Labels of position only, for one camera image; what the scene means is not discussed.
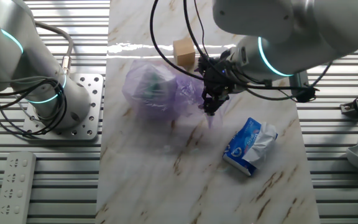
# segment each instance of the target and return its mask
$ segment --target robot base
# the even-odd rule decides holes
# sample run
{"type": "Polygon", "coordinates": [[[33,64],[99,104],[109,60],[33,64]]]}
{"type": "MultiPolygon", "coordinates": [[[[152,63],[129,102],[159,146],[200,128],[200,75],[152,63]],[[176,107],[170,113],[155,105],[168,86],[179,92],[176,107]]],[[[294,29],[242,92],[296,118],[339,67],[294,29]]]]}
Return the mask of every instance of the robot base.
{"type": "MultiPolygon", "coordinates": [[[[101,99],[104,79],[100,74],[71,74],[70,78],[85,87],[91,97],[91,108],[87,117],[77,126],[68,129],[51,131],[38,135],[33,140],[62,140],[62,141],[91,141],[98,136],[99,116],[101,112],[101,99]]],[[[37,117],[34,107],[29,104],[27,112],[37,117]]],[[[24,130],[38,131],[45,127],[39,121],[31,120],[26,116],[24,130]]]]}

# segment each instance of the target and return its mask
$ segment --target wooden block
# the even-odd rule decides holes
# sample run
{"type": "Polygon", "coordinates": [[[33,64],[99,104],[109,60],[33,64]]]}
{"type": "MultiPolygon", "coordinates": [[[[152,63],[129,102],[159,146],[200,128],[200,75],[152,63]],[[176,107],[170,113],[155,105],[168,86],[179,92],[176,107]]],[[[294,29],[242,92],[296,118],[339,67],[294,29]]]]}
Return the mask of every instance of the wooden block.
{"type": "Polygon", "coordinates": [[[196,57],[193,41],[189,37],[173,42],[173,56],[177,65],[193,65],[196,57]]]}

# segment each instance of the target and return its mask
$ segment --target purple plastic bag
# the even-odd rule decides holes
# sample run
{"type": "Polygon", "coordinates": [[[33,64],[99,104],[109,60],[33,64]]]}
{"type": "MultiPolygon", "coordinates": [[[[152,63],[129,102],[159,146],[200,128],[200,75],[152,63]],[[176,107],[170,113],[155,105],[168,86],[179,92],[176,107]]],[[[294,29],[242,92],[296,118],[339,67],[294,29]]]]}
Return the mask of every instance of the purple plastic bag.
{"type": "MultiPolygon", "coordinates": [[[[171,121],[179,116],[202,116],[201,97],[204,84],[186,76],[163,62],[135,60],[129,70],[122,93],[135,113],[145,119],[171,121]]],[[[221,126],[225,103],[216,115],[207,117],[209,127],[221,126]]]]}

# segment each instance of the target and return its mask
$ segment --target power strip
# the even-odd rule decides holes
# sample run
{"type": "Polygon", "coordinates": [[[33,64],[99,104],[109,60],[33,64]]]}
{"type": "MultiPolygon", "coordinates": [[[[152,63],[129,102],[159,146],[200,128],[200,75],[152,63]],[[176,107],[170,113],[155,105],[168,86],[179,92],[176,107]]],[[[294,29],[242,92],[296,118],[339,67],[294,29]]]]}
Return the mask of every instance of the power strip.
{"type": "Polygon", "coordinates": [[[31,152],[8,155],[0,193],[0,224],[26,224],[36,160],[31,152]]]}

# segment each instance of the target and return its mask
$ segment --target tissue paper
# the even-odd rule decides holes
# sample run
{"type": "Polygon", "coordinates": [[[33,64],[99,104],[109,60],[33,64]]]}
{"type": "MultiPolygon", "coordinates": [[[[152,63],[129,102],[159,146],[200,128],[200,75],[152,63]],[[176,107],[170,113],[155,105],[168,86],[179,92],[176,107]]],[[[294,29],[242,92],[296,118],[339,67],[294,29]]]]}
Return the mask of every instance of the tissue paper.
{"type": "Polygon", "coordinates": [[[261,168],[266,152],[272,148],[277,133],[275,127],[267,123],[258,123],[248,118],[244,127],[227,145],[223,159],[247,175],[261,168]]]}

